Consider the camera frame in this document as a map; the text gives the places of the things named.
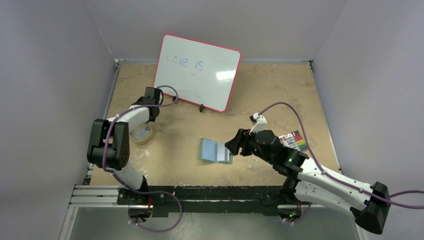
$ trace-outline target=gray wall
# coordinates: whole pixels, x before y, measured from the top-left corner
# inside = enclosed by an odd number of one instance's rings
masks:
[[[59,237],[114,61],[82,0],[0,2],[1,239]]]
[[[349,0],[313,65],[343,173],[391,193],[424,186],[423,23],[422,0]],[[392,206],[371,239],[423,239],[423,226],[423,210]]]
[[[241,50],[242,61],[317,55],[347,0],[87,0],[113,56],[157,62],[162,37]]]

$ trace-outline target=beige table surface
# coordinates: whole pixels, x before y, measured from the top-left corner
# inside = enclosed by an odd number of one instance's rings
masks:
[[[145,87],[151,87],[156,64],[124,64],[113,92],[108,118],[126,110]],[[171,102],[165,97],[164,103]],[[284,101],[299,112],[312,150],[324,166],[338,170],[325,116],[308,65],[241,64],[225,112],[204,109],[187,102],[162,107],[149,123],[154,136],[144,145],[130,141],[130,162],[149,185],[170,186],[269,186],[281,185],[285,177],[256,156],[234,156],[233,164],[208,163],[198,159],[200,138],[227,142],[240,128],[252,127],[249,116],[268,105]],[[263,114],[267,128],[277,136],[300,125],[293,112],[277,105]],[[119,185],[95,168],[90,185]]]

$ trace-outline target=wall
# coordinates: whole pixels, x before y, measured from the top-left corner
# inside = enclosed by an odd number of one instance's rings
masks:
[[[424,188],[423,23],[422,0],[349,0],[313,65],[343,173],[392,194]],[[392,206],[370,238],[422,239],[423,226],[423,210]]]
[[[346,1],[87,0],[113,56],[145,62],[166,33],[239,49],[244,62],[312,60]]]
[[[1,239],[57,239],[115,64],[82,0],[0,9]]]

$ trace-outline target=gray floor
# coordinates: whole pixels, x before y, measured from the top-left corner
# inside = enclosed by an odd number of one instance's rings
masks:
[[[145,226],[163,229],[178,214],[148,219]],[[122,208],[80,208],[72,240],[357,240],[352,220],[333,210],[312,208],[302,223],[293,227],[278,217],[253,213],[185,213],[180,224],[165,233],[153,233],[128,224]]]

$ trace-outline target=metal frame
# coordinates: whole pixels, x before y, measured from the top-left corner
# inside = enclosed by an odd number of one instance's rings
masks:
[[[112,100],[112,96],[115,90],[115,86],[117,84],[118,76],[122,65],[126,63],[125,60],[118,60],[116,63],[116,71],[113,79],[113,85],[110,90],[109,98],[107,101],[107,105],[103,114],[103,118],[106,118],[107,113],[109,111],[110,103]],[[314,77],[314,73],[312,72],[311,64],[308,61],[297,62],[298,64],[309,65],[311,70],[312,77]],[[330,129],[327,124],[327,119],[325,119],[328,134],[330,136],[331,146],[333,148],[333,153],[336,158],[337,165],[339,167],[339,172],[341,173],[340,164],[336,155],[336,151],[333,145],[333,140],[331,138]],[[73,192],[72,197],[69,202],[68,211],[66,213],[65,221],[62,227],[62,231],[60,233],[60,240],[69,240],[72,235],[73,227],[75,224],[75,219],[78,214],[78,210],[80,208],[137,208],[137,209],[147,209],[147,205],[118,205],[117,199],[119,197],[118,194],[118,186],[90,186],[90,180],[93,175],[95,166],[93,164],[88,165],[87,175],[84,181],[86,185],[76,185]],[[204,200],[205,202],[215,202],[216,200]],[[313,205],[312,208],[323,208],[320,205]],[[296,208],[296,205],[292,204],[282,204],[277,207],[278,209],[293,209]],[[362,228],[356,225],[357,233],[360,240],[368,240],[367,232]]]

